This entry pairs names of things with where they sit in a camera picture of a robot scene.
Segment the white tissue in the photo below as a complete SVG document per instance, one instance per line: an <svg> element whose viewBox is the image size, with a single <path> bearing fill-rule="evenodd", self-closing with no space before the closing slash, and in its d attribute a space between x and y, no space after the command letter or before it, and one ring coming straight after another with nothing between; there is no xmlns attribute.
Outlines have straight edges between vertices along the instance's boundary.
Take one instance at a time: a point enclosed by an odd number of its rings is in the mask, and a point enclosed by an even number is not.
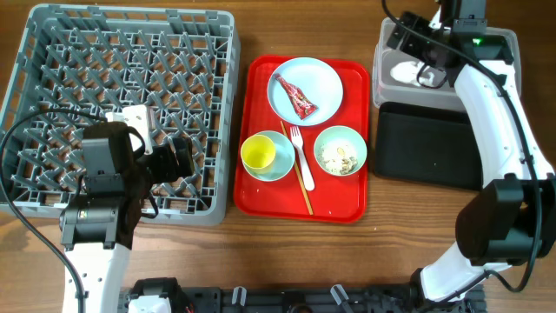
<svg viewBox="0 0 556 313"><path fill-rule="evenodd" d="M417 87L432 87L434 82L434 73L421 61L398 63L390 70L390 76L399 83Z"/></svg>

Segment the yellow plastic cup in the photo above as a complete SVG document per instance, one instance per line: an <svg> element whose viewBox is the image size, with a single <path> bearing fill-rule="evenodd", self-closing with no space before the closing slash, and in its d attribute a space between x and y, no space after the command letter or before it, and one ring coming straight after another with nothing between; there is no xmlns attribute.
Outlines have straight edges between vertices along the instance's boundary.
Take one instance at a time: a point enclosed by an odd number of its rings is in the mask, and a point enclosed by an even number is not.
<svg viewBox="0 0 556 313"><path fill-rule="evenodd" d="M257 134L243 142L240 155L248 169L260 173L268 172L275 161L276 147L269 137Z"/></svg>

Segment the light blue bowl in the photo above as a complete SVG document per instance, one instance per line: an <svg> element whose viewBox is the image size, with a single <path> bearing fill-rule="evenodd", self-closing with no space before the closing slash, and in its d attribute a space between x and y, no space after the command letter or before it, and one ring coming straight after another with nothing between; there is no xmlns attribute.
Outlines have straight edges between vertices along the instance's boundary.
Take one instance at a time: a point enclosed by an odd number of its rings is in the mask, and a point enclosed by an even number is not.
<svg viewBox="0 0 556 313"><path fill-rule="evenodd" d="M244 169L250 176L263 182L273 182L284 178L294 166L294 148L292 143L281 133L272 130L264 130L256 133L269 137L275 144L275 161L268 172L254 172L243 164Z"/></svg>

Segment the mint green bowl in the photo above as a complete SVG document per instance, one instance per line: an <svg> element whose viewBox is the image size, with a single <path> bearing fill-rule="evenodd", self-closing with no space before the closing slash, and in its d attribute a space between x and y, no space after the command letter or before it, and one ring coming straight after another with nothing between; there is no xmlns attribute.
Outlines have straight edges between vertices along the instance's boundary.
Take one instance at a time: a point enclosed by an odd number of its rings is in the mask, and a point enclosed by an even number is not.
<svg viewBox="0 0 556 313"><path fill-rule="evenodd" d="M347 126L336 125L325 129L323 132L319 134L319 136L316 138L314 142L314 156L318 164L319 162L317 160L317 154L319 148L327 143L335 143L335 142L350 143L353 145L357 153L358 166L351 173L345 176L353 175L358 170L360 170L367 161L367 144L365 140L363 139L363 137L359 132Z"/></svg>

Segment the red snack wrapper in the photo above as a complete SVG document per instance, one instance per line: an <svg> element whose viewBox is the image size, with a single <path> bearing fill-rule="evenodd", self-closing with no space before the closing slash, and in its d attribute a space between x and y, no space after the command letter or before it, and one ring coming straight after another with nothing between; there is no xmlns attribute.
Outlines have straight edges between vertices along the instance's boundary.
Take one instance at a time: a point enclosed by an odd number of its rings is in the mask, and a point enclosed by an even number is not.
<svg viewBox="0 0 556 313"><path fill-rule="evenodd" d="M280 74L274 74L273 78L286 91L296 115L301 120L304 120L318 110L318 106L310 102L299 87L287 82Z"/></svg>

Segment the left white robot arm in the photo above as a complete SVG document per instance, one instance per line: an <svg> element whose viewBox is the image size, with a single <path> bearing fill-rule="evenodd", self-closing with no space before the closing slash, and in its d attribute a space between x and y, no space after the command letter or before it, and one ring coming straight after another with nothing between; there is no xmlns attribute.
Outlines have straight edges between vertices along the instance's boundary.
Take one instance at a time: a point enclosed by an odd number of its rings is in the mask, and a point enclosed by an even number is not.
<svg viewBox="0 0 556 313"><path fill-rule="evenodd" d="M178 137L156 146L134 149L140 134L123 122L85 128L82 149L85 172L74 197L60 216L66 270L65 312L115 312L129 264L133 235L147 216L144 201L151 189L195 171L192 142Z"/></svg>

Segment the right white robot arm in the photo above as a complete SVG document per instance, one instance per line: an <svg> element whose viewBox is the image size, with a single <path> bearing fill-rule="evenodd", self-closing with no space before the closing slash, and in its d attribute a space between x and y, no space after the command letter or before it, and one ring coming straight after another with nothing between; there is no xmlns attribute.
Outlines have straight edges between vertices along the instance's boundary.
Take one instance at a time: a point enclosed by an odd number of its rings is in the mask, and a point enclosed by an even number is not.
<svg viewBox="0 0 556 313"><path fill-rule="evenodd" d="M434 20L405 12L391 48L442 70L461 100L480 154L483 187L459 213L455 243L414 272L420 306L446 307L489 277L536 261L555 242L555 172L526 119L515 82L516 55L490 32L482 1L443 1Z"/></svg>

